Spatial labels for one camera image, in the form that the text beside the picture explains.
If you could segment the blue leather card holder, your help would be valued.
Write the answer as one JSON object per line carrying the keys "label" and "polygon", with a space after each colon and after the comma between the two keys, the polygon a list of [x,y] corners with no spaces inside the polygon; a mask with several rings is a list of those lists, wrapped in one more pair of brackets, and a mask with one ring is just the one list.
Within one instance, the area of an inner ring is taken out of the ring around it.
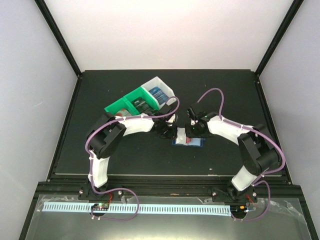
{"label": "blue leather card holder", "polygon": [[186,131],[185,128],[178,127],[177,128],[177,136],[172,140],[172,145],[174,146],[186,146],[186,147],[203,147],[203,138],[191,138],[192,141],[190,143],[186,143]]}

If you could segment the green double card bin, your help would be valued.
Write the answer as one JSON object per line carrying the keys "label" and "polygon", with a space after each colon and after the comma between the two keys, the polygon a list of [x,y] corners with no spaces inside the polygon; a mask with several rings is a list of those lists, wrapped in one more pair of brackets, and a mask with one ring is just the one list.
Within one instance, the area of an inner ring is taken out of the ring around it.
{"label": "green double card bin", "polygon": [[160,109],[157,100],[144,87],[140,86],[124,95],[120,99],[116,100],[115,102],[111,103],[110,105],[105,107],[104,110],[115,115],[119,110],[126,109],[133,116],[139,115],[139,111],[133,105],[133,101],[138,98],[142,98],[151,107],[152,110]]}

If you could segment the white card bin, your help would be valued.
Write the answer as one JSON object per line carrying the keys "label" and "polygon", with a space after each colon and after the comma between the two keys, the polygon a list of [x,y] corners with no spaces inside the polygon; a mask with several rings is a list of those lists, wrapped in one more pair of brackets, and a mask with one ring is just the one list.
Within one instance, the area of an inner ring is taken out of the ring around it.
{"label": "white card bin", "polygon": [[171,105],[177,101],[175,98],[171,98],[175,96],[174,91],[158,76],[145,82],[141,87],[151,95],[159,109],[166,103],[166,101],[167,105]]}

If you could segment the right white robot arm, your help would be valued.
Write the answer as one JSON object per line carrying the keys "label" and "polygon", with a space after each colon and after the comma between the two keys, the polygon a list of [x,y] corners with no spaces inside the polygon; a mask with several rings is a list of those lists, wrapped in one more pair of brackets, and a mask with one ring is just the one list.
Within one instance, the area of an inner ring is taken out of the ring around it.
{"label": "right white robot arm", "polygon": [[206,112],[199,102],[187,109],[191,123],[185,125],[188,138],[220,136],[239,147],[242,167],[226,189],[228,198],[240,201],[262,174],[282,162],[282,157],[268,129],[262,125],[247,126],[224,118],[215,112]]}

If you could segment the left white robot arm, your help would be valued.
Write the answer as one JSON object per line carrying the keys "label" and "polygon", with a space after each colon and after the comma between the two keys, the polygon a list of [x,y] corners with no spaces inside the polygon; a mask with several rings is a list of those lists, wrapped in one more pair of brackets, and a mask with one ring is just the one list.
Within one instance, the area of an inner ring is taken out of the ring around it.
{"label": "left white robot arm", "polygon": [[108,181],[109,161],[123,137],[155,132],[161,138],[173,140],[177,137],[177,120],[176,109],[167,104],[160,110],[138,115],[116,116],[110,112],[104,113],[89,133],[84,146],[89,155],[88,180],[92,184],[89,193],[97,200],[107,195],[105,184]]}

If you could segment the red credit card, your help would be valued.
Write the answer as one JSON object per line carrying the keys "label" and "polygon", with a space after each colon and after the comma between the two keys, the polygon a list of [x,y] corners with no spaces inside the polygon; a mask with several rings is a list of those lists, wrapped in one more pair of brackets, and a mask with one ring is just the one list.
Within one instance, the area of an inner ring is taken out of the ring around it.
{"label": "red credit card", "polygon": [[192,138],[187,137],[185,143],[186,143],[186,144],[189,144],[192,140],[193,140]]}

